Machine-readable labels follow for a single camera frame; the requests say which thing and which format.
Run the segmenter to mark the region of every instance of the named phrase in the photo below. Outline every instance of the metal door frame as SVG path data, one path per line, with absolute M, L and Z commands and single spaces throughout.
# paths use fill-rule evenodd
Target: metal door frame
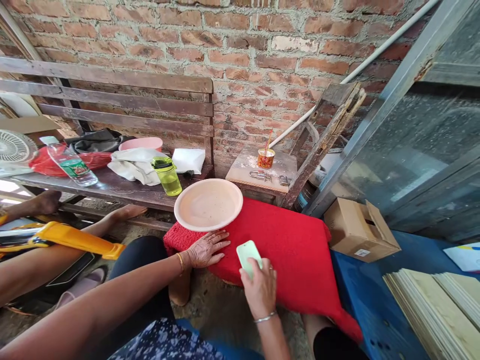
M 428 71 L 429 61 L 447 41 L 476 0 L 443 0 L 415 44 L 401 62 L 378 100 L 360 123 L 337 161 L 302 213 L 321 217 L 335 201 L 333 186 L 410 87 Z

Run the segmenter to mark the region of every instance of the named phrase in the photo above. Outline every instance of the silver bracelet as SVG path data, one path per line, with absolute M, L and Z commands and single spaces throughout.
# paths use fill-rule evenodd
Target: silver bracelet
M 268 321 L 270 320 L 271 318 L 273 318 L 275 315 L 277 315 L 277 311 L 272 311 L 267 317 L 262 317 L 261 319 L 258 319 L 258 320 L 253 320 L 253 322 L 255 324 L 258 324 L 258 323 L 261 323 L 261 322 L 264 322 L 264 321 Z

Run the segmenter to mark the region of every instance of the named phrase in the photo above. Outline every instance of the dirt floor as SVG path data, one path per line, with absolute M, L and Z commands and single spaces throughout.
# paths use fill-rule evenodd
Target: dirt floor
M 104 210 L 120 207 L 118 203 L 98 199 L 84 199 L 78 204 Z M 168 221 L 170 218 L 170 214 L 157 211 L 147 213 L 146 216 L 162 221 Z M 125 245 L 140 236 L 162 237 L 163 234 L 160 231 L 125 224 L 111 233 L 115 238 L 123 239 L 122 243 Z M 90 269 L 102 264 L 107 264 L 111 269 L 114 262 L 101 259 Z M 278 311 L 292 359 L 313 359 L 300 315 L 282 308 Z M 252 322 L 243 289 L 224 283 L 206 269 L 194 270 L 190 302 L 184 307 L 173 305 L 173 312 L 177 318 L 187 318 L 206 340 L 222 340 L 230 345 L 262 352 L 260 338 Z M 42 317 L 19 315 L 0 309 L 0 346 L 7 344 Z

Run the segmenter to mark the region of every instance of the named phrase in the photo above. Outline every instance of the blue table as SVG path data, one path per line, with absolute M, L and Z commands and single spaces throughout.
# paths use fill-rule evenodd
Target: blue table
M 402 251 L 372 263 L 331 251 L 340 299 L 363 332 L 363 350 L 376 359 L 429 359 L 422 344 L 382 279 L 402 268 L 428 274 L 454 273 L 480 280 L 479 274 L 461 271 L 442 249 L 444 241 L 392 231 Z

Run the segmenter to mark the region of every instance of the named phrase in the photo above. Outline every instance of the woman's hand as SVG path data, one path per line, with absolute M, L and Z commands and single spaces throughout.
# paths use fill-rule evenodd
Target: woman's hand
M 277 299 L 277 272 L 270 264 L 270 260 L 263 258 L 263 267 L 252 257 L 248 262 L 253 268 L 253 279 L 249 274 L 240 269 L 241 282 L 245 288 L 245 296 L 254 320 L 266 318 L 275 311 Z
M 213 255 L 218 250 L 230 245 L 230 241 L 222 241 L 229 235 L 225 230 L 208 232 L 184 251 L 189 257 L 192 268 L 206 268 L 216 264 L 225 256 L 224 253 Z

